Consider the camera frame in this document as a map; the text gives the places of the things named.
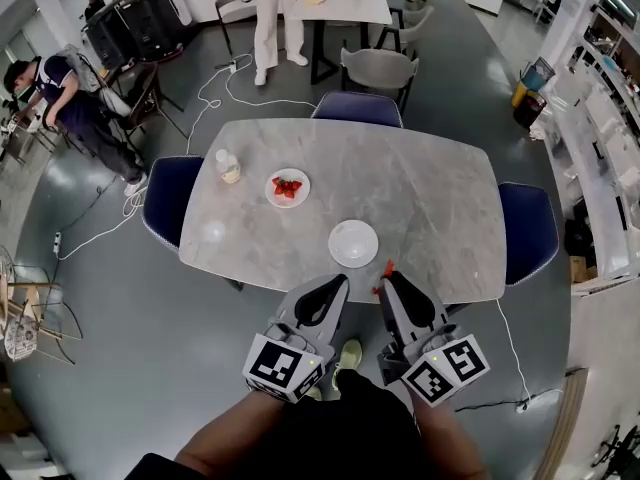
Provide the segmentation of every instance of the bottle cap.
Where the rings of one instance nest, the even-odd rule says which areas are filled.
[[[224,162],[229,158],[229,153],[226,149],[219,149],[216,151],[216,160],[220,163]]]

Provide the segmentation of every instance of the yellow shoe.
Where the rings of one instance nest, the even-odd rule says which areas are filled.
[[[340,370],[357,370],[358,366],[360,366],[360,362],[362,361],[362,345],[358,340],[349,340],[342,347],[342,352],[340,352],[340,360],[336,363],[336,369],[333,372],[333,377],[331,379],[331,385],[333,389],[338,390],[338,385],[336,384],[336,377]]]
[[[309,391],[307,391],[304,396],[310,396],[316,402],[322,402],[322,391],[320,388],[313,386]]]

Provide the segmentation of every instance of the black speaker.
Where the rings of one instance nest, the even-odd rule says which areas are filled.
[[[125,0],[120,13],[143,61],[158,61],[179,52],[193,22],[185,0]]]
[[[83,28],[102,65],[109,70],[123,66],[132,57],[138,58],[133,36],[118,12],[122,1],[114,0],[100,9]]]

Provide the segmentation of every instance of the bottle on table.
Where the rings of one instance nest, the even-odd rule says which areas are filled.
[[[235,155],[230,155],[226,149],[219,149],[216,161],[216,169],[226,183],[235,183],[240,179],[240,164]]]

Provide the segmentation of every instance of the navy blue chair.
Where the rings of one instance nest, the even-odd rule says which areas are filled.
[[[498,187],[507,234],[507,286],[529,279],[558,253],[556,221],[547,193],[519,183]]]
[[[159,158],[151,168],[142,222],[153,236],[175,252],[180,248],[182,224],[203,162],[204,158],[199,156],[172,156]],[[227,281],[242,290],[241,283]]]
[[[404,128],[398,105],[391,98],[357,92],[328,92],[318,104],[312,119],[355,121]]]

